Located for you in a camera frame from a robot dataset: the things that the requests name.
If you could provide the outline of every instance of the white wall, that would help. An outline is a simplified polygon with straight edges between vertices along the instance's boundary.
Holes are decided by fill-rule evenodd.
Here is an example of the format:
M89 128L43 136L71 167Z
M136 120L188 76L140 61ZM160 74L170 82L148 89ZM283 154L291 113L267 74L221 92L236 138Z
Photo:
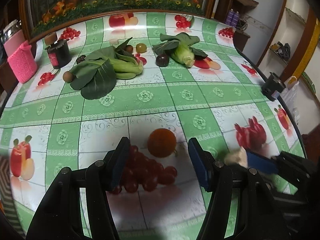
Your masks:
M249 11L248 28L245 30L251 38L243 53L252 62L257 63L262 55L279 17L283 0L255 0L259 5Z

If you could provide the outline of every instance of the small round fruit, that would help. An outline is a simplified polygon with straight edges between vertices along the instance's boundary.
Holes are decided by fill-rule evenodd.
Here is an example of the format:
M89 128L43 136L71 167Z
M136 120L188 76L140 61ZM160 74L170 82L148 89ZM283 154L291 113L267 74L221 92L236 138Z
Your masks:
M145 191L151 192L156 189L157 185L158 185L158 176L151 175L144 180L142 187Z
M178 29L181 29L181 28L182 28L182 23L181 23L181 22L177 22L177 23L176 23L176 27L177 27Z
M29 180L32 178L34 173L35 173L35 163L33 159L31 158L26 159L25 162L22 164L21 178L23 178L24 180Z
M127 46L125 46L124 50L125 50L126 52L129 52L130 54L132 54L132 52L133 52L133 47L132 47L131 45L127 45Z
M181 19L181 15L177 14L177 15L174 17L174 19L175 19L177 22L179 22L180 19Z
M157 158L168 157L175 151L176 137L169 129L159 128L154 130L148 138L147 146L151 155Z
M138 43L136 45L137 53L145 53L147 51L147 46L144 43Z
M70 71L66 71L63 76L62 79L66 82L66 83L71 83L74 79L74 75L70 72Z
M174 177L177 177L178 172L177 169L173 166L168 166L164 169L164 172L172 174Z
M175 178L172 174L167 172L162 172L158 176L158 183L162 185L171 185L175 182Z
M128 193L135 193L138 190L138 182L135 178L129 178L125 184L124 184L124 189Z
M156 65L159 67L166 67L169 64L169 57L167 54L161 54L156 57Z
M180 21L181 21L182 23L184 23L184 22L187 21L187 18L185 18L184 16L181 16Z
M113 191L109 191L109 193L118 195L122 191L122 187L120 185L116 186Z

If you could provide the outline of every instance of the green checkered tablecloth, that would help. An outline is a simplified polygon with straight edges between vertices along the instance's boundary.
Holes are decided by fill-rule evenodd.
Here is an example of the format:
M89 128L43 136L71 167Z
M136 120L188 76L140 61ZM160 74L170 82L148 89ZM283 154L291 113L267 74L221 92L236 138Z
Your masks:
M22 142L31 135L31 158L35 173L30 180L12 175L11 190L22 229L27 232L34 212L49 185L62 167L72 170L88 167L116 147L122 136L132 145L164 167L178 171L175 184L158 185L153 192L139 186L138 192L108 194L113 219L122 239L194 240L203 222L211 193L197 182L187 152L187 141L196 137L204 150L215 158L239 148L235 124L249 126L253 116L264 128L267 140L259 153L266 157L284 150L303 156L296 131L288 120L279 118L278 101L270 102L261 93L262 78L249 73L250 65L233 46L233 40L219 34L226 25L195 17L187 30L177 29L174 14L135 13L138 24L110 27L110 16L71 26L81 35L69 41L72 61L51 82L38 86L43 73L52 70L42 41L38 42L39 70L25 84L18 84L10 96L0 119L0 153L10 155L13 140ZM167 67L155 64L151 47L160 43L159 35L176 35L181 31L198 36L194 47L208 54L215 67L185 68L173 60ZM129 44L144 43L147 61L143 73L131 80L118 80L105 97L85 100L62 80L65 71L76 64L79 55L110 46L133 37ZM149 134L157 128L170 129L177 138L177 156L155 158L147 149ZM279 191L294 193L296 189L278 176L273 176ZM234 191L226 236L233 234L237 210ZM81 214L84 232L90 226L81 189Z

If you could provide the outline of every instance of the wooden frame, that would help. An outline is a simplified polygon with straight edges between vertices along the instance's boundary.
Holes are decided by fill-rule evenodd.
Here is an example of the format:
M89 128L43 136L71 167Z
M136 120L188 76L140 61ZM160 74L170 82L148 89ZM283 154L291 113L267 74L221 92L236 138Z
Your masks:
M274 38L275 35L276 35L276 32L277 32L277 30L278 30L278 28L279 28L281 19L282 19L282 17L283 17L283 13L284 13L284 10L285 10L285 5L286 5L286 3L287 3L287 0L283 0L282 6L281 6L281 10L280 10L280 14L279 14L278 20L277 20L277 22L276 22L276 26L275 26L272 34L271 34L271 37L270 37L270 39L269 39L269 41L268 41L268 43L267 43L267 45L266 45L266 48L264 49L261 57L259 58L259 60L258 60L258 62L257 62L257 64L256 64L257 67L259 67L260 63L262 62L264 56L266 55L266 53L267 53L267 51L268 51L268 49L269 49L269 47L270 47L270 45L271 45L271 42L273 41L273 38Z

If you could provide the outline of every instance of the small white object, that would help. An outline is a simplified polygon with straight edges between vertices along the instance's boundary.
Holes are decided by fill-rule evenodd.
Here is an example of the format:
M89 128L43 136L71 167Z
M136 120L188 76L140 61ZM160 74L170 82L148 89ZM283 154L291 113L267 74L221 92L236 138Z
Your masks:
M119 40L118 39L110 39L110 45L118 45L119 44Z
M242 167L248 168L247 152L243 147L239 148L236 151L230 152L224 158L224 163L226 165L238 163Z

